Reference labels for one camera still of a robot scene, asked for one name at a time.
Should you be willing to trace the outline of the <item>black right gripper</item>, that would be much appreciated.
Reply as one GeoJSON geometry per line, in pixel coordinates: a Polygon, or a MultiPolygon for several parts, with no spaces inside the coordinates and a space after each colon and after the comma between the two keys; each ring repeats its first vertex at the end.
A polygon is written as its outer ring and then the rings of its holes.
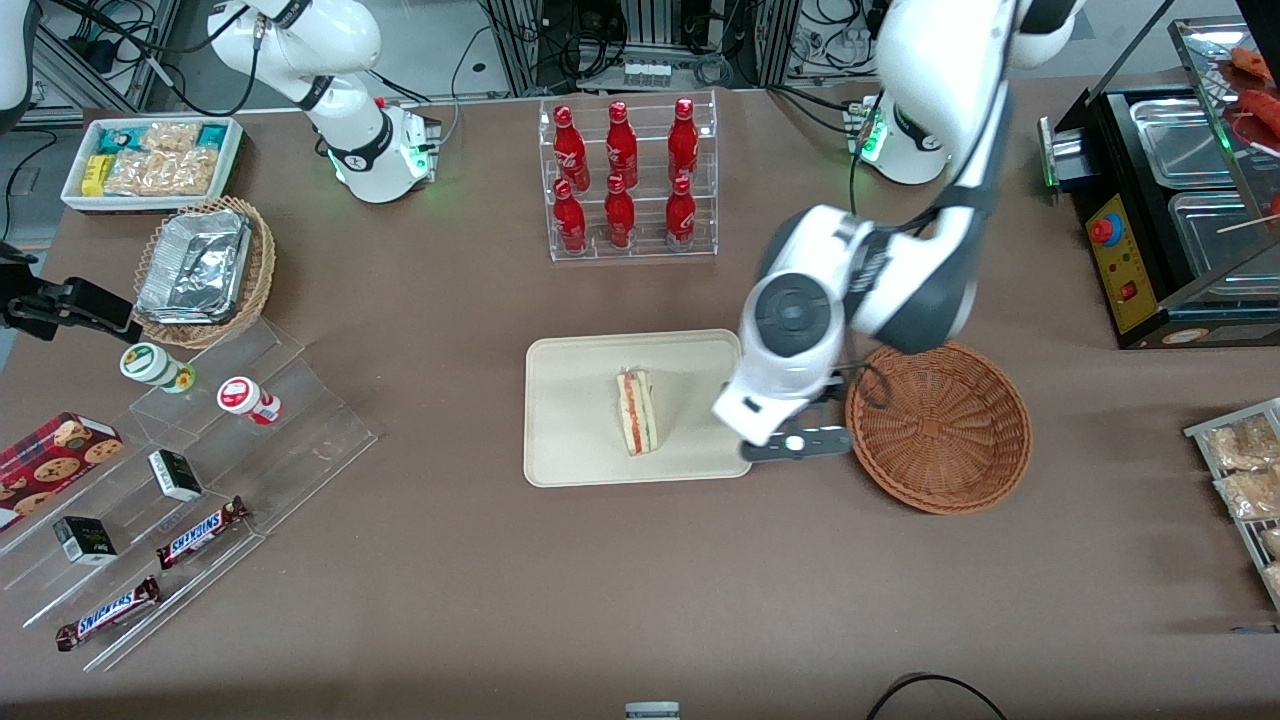
{"type": "Polygon", "coordinates": [[[58,332],[81,325],[100,331],[127,345],[140,342],[142,325],[133,318],[134,305],[83,278],[61,283],[37,277],[35,255],[10,245],[1,246],[3,325],[20,332],[58,332]]]}

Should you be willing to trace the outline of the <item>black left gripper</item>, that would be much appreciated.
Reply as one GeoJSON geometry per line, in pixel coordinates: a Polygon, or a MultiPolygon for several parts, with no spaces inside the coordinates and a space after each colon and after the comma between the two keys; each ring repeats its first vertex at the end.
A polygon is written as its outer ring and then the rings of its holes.
{"type": "Polygon", "coordinates": [[[828,378],[818,396],[800,411],[800,432],[847,434],[849,425],[844,416],[847,393],[849,383],[845,378],[828,378]]]}

